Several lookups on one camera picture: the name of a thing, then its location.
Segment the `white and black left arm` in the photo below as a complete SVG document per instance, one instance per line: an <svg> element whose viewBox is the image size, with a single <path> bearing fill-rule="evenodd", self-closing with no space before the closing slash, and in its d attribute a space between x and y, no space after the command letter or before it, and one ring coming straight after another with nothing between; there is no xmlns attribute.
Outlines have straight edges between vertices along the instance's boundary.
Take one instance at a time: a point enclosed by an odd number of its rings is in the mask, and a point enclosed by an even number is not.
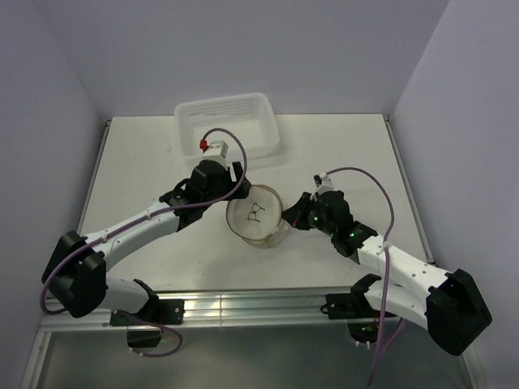
<svg viewBox="0 0 519 389"><path fill-rule="evenodd" d="M157 316L157 293L142 280L111 279L109 270L156 239L178 233L200 220L214 203L244 199L251 188L247 163L225 167L202 160L171 191L137 216L86 236L75 230L63 234L41 277L41 309L47 294L62 304L62 312L81 318L97 308L129 314L138 323Z"/></svg>

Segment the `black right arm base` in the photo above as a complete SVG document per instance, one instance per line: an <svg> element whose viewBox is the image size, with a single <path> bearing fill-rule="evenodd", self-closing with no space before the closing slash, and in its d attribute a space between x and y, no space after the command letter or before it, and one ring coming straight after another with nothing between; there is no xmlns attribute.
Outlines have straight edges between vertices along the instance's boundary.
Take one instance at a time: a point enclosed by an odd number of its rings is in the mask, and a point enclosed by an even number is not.
<svg viewBox="0 0 519 389"><path fill-rule="evenodd" d="M331 293L320 312L329 320L347 320L350 336L359 343L375 343L378 337L380 312L371 308L365 297L355 293Z"/></svg>

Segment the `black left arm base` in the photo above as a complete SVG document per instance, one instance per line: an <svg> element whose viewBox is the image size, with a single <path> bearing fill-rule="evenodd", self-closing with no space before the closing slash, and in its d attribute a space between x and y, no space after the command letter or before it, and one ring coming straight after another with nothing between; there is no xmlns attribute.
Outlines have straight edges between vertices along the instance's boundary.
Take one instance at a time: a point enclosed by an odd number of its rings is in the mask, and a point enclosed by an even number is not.
<svg viewBox="0 0 519 389"><path fill-rule="evenodd" d="M133 314L138 320L129 318L126 314L114 310L109 319L111 327L127 329L127 345L130 348L151 353L154 348L172 342L175 348L182 343L177 334L165 327L182 324L185 313L185 301L180 298L158 299L150 308Z"/></svg>

